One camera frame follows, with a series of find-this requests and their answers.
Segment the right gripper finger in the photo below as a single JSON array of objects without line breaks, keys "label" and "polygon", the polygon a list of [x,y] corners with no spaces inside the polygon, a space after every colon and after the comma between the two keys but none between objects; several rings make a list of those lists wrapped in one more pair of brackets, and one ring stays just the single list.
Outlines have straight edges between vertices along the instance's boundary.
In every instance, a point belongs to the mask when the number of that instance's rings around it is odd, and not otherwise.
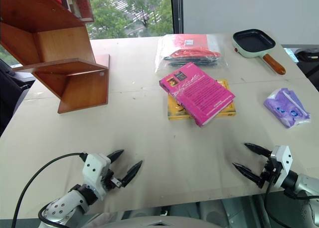
[{"label": "right gripper finger", "polygon": [[232,164],[243,176],[254,182],[256,185],[260,184],[261,178],[255,175],[249,168],[235,162],[232,162]]},{"label": "right gripper finger", "polygon": [[262,155],[266,158],[270,157],[271,155],[271,151],[266,149],[266,148],[263,148],[259,145],[256,145],[256,144],[252,144],[252,143],[244,143],[244,145],[252,152],[258,154],[258,155]]}]

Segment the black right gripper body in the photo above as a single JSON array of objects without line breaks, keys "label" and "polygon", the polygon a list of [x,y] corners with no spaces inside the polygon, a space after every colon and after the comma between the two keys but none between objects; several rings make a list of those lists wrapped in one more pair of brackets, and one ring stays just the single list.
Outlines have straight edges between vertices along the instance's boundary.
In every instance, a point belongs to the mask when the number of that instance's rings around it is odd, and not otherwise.
[{"label": "black right gripper body", "polygon": [[269,182],[272,176],[275,176],[276,173],[276,165],[274,164],[271,157],[268,157],[264,168],[260,174],[260,181],[258,182],[257,186],[262,188],[265,182]]}]

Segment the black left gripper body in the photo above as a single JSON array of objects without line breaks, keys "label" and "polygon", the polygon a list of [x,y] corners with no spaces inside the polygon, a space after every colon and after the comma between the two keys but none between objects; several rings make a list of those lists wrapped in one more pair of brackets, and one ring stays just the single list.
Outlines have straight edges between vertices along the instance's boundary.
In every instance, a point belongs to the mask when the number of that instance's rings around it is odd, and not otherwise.
[{"label": "black left gripper body", "polygon": [[114,177],[114,172],[108,170],[106,175],[103,177],[103,187],[106,191],[110,191],[114,188],[121,188],[122,182]]}]

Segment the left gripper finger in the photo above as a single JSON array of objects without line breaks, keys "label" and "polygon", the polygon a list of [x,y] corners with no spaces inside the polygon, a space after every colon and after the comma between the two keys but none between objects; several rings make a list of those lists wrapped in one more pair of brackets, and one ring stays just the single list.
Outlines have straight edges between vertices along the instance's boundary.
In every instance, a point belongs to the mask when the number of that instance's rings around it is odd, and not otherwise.
[{"label": "left gripper finger", "polygon": [[127,174],[124,176],[124,178],[121,179],[122,187],[125,187],[128,185],[131,180],[136,176],[138,173],[140,167],[142,166],[143,161],[137,162],[135,165],[133,165],[128,171]]},{"label": "left gripper finger", "polygon": [[111,164],[115,162],[124,152],[124,149],[116,150],[107,155],[108,163]]}]

